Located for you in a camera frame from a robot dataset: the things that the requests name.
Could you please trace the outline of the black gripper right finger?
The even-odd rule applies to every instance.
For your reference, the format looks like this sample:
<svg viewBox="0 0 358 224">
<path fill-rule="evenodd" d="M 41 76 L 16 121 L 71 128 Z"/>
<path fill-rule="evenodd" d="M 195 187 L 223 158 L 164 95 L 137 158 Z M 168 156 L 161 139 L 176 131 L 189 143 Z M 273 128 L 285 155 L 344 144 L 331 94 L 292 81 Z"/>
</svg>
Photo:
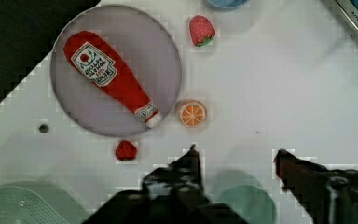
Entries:
<svg viewBox="0 0 358 224">
<path fill-rule="evenodd" d="M 358 224 L 358 171 L 328 169 L 286 149 L 274 158 L 275 172 L 313 224 Z"/>
</svg>

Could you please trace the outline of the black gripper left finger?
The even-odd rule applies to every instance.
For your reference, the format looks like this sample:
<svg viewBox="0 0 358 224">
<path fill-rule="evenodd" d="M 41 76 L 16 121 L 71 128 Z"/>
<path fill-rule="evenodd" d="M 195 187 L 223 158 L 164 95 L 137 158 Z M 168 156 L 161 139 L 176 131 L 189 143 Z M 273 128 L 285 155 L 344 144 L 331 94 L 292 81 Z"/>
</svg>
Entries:
<svg viewBox="0 0 358 224">
<path fill-rule="evenodd" d="M 176 188 L 192 187 L 204 191 L 200 154 L 196 145 L 192 144 L 189 151 L 167 167 L 159 167 L 145 176 L 142 180 L 142 193 L 151 200 L 157 197 L 169 196 Z"/>
</svg>

